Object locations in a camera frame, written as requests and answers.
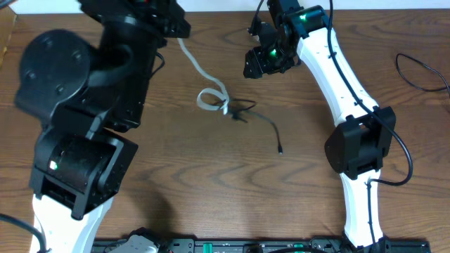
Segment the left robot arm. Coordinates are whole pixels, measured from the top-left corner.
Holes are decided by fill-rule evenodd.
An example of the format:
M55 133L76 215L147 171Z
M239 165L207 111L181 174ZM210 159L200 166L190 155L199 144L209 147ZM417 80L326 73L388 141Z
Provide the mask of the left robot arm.
M30 188L32 252L90 252L138 149L158 50L191 31L175 0L83 0L102 25L98 46L69 30L32 40L20 61L15 105L41 123Z

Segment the brown cardboard box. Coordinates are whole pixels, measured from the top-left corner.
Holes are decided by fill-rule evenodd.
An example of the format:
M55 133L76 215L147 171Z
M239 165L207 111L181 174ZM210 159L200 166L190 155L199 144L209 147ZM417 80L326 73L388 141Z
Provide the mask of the brown cardboard box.
M1 29L0 29L0 63L3 61L7 52L8 44L11 40L13 28L15 27L17 14L10 8L1 9Z

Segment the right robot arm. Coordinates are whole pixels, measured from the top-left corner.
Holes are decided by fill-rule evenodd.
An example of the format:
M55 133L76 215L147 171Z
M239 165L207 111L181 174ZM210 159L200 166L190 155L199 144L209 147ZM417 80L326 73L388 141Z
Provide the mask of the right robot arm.
M340 176L346 221L344 246L352 251L384 252L387 240L378 218L378 184L396 116L380 108L347 62L333 28L333 13L298 1L268 1L272 24L254 16L249 33L259 46L245 55L243 75L259 79L303 63L313 74L330 108L335 128L324 150Z

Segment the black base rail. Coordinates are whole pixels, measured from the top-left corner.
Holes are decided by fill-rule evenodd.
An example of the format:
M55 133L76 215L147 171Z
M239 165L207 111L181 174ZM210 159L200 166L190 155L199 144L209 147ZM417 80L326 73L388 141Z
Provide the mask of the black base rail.
M274 252L285 248L296 248L304 252L306 248L317 249L323 252L352 252L351 247L345 245L340 239L318 237L308 240L196 240L178 238L164 242L159 251L173 253L245 253L245 252ZM424 241L398 241L385 240L376 249L364 248L360 252L390 252L390 253L431 253L428 242Z

